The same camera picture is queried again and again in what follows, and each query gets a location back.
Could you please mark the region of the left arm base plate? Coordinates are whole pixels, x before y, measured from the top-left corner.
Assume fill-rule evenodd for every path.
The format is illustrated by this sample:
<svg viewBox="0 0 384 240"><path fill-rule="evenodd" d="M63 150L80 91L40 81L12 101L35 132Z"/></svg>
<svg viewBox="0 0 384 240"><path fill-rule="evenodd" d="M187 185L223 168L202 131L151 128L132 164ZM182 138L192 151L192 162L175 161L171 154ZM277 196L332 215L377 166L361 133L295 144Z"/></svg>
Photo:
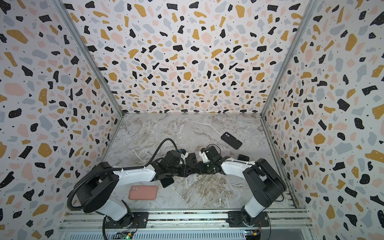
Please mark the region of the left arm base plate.
<svg viewBox="0 0 384 240"><path fill-rule="evenodd" d="M106 229L145 229L149 212L133 212L126 214L121 220L115 221L107 217Z"/></svg>

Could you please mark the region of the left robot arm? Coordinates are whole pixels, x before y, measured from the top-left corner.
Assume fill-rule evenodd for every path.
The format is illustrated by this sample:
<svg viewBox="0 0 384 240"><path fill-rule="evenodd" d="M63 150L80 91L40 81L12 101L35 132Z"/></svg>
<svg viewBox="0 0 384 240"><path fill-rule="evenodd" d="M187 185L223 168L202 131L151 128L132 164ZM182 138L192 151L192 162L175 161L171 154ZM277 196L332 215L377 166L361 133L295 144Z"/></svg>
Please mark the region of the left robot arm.
<svg viewBox="0 0 384 240"><path fill-rule="evenodd" d="M165 188L174 182L173 177L187 177L197 166L195 153L186 150L172 150L148 166L118 168L100 163L83 177L68 197L68 208L82 209L85 213L97 212L113 221L130 218L131 211L123 202L111 197L115 188L139 182L160 181ZM72 205L77 197L81 206Z"/></svg>

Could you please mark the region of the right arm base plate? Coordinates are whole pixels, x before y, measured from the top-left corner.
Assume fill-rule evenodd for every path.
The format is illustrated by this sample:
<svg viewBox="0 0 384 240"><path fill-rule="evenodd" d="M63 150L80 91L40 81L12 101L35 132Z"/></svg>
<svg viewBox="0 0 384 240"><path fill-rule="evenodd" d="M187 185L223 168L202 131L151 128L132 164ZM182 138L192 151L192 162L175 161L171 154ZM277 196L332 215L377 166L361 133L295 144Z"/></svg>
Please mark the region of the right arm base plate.
<svg viewBox="0 0 384 240"><path fill-rule="evenodd" d="M261 212L256 217L251 217L245 210L229 211L226 222L231 228L258 228L270 226L266 212Z"/></svg>

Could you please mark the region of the purple edged phone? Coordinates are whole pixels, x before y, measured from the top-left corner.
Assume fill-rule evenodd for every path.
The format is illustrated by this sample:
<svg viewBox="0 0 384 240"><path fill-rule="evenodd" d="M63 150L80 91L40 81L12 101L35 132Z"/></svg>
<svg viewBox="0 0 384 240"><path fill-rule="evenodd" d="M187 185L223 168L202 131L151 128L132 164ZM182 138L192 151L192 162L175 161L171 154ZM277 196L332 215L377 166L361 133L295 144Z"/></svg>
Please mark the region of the purple edged phone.
<svg viewBox="0 0 384 240"><path fill-rule="evenodd" d="M188 155L188 157L186 158L186 165L191 169L193 169L198 165L198 161L195 153L191 153Z"/></svg>

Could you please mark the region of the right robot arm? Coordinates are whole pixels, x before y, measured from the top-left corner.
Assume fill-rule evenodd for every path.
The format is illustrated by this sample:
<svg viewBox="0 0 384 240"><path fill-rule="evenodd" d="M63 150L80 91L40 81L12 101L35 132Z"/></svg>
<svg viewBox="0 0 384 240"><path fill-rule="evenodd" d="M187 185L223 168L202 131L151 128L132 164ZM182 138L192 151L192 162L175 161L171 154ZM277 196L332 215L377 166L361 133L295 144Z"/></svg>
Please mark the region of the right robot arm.
<svg viewBox="0 0 384 240"><path fill-rule="evenodd" d="M195 173L231 175L246 180L253 197L242 211L243 215L250 219L256 218L287 190L280 175L263 158L249 162L246 161L246 156L240 160L223 157L214 146L201 149L199 156L202 160L197 163Z"/></svg>

